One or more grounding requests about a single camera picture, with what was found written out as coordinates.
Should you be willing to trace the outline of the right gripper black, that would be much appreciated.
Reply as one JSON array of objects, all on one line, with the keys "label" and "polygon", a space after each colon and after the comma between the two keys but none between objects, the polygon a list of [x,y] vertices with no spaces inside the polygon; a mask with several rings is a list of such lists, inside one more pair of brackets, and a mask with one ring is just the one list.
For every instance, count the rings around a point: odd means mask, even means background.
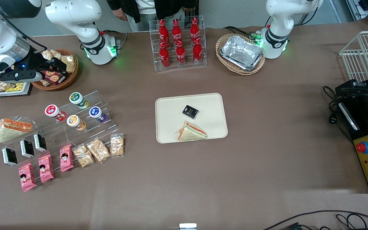
[{"label": "right gripper black", "polygon": [[26,74],[42,71],[47,77],[63,77],[63,74],[58,71],[67,71],[67,65],[60,59],[52,58],[51,60],[46,60],[41,53],[35,53],[33,50],[30,50],[25,57],[24,64],[24,73]]}]

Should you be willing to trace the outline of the bystander right hand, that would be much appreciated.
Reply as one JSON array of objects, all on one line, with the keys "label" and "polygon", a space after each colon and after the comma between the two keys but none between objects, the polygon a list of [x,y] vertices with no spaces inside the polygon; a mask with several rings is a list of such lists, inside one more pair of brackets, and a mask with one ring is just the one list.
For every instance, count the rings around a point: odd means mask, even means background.
[{"label": "bystander right hand", "polygon": [[122,11],[121,8],[112,10],[112,12],[114,16],[117,17],[118,19],[121,19],[122,21],[128,21],[127,16],[125,15],[125,13]]}]

